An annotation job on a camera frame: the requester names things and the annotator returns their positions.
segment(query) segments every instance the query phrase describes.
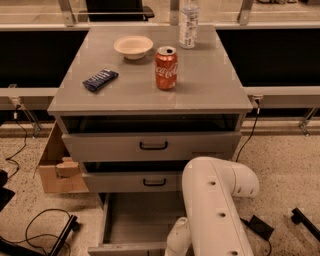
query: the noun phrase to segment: cabinet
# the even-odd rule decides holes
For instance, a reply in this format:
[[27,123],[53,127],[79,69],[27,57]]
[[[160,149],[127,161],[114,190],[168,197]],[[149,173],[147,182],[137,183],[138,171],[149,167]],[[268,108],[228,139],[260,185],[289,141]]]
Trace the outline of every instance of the cabinet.
[[[48,109],[89,191],[107,193],[101,247],[90,248],[91,255],[162,255],[170,227],[184,215],[185,164],[200,155],[230,159],[240,140],[252,106],[214,27],[200,26],[191,50],[178,46],[178,32],[174,26],[92,27]],[[143,59],[124,59],[113,44],[128,35],[147,36],[154,48]],[[155,85],[154,55],[163,45],[178,54],[178,81],[170,91]],[[82,81],[103,68],[120,75],[88,92]],[[134,229],[122,230],[130,226],[157,234],[138,239]]]

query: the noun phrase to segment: soda can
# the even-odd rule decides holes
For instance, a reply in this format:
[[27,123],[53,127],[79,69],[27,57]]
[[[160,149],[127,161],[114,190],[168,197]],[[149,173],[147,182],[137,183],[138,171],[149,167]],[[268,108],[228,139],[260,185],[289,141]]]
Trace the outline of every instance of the soda can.
[[178,70],[177,50],[171,46],[159,47],[155,56],[156,85],[169,90],[176,85]]

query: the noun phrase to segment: cabinet top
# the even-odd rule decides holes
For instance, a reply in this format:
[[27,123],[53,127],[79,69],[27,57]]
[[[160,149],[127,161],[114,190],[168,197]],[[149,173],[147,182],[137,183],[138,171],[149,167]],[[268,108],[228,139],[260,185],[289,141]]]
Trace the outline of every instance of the cabinet top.
[[[119,38],[146,36],[154,46],[140,60],[128,60],[114,50]],[[251,104],[211,25],[199,26],[194,49],[179,47],[178,26],[97,26],[90,28],[56,96],[50,114],[224,112],[246,113]],[[177,49],[178,78],[169,91],[156,87],[154,58],[158,47]],[[82,82],[102,69],[119,77],[98,93]]]

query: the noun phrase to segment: water bottle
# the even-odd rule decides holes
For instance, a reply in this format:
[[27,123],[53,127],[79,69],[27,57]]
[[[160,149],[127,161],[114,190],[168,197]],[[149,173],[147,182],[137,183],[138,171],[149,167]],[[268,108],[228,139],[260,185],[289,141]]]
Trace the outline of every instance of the water bottle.
[[181,9],[179,44],[191,49],[196,46],[199,21],[199,5],[197,0],[185,0]]

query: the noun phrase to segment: white bowl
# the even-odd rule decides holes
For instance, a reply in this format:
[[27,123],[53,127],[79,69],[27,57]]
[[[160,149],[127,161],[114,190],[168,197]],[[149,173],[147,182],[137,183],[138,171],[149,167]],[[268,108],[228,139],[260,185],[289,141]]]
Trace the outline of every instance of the white bowl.
[[153,42],[144,36],[125,36],[114,43],[114,49],[129,60],[143,58],[152,47]]

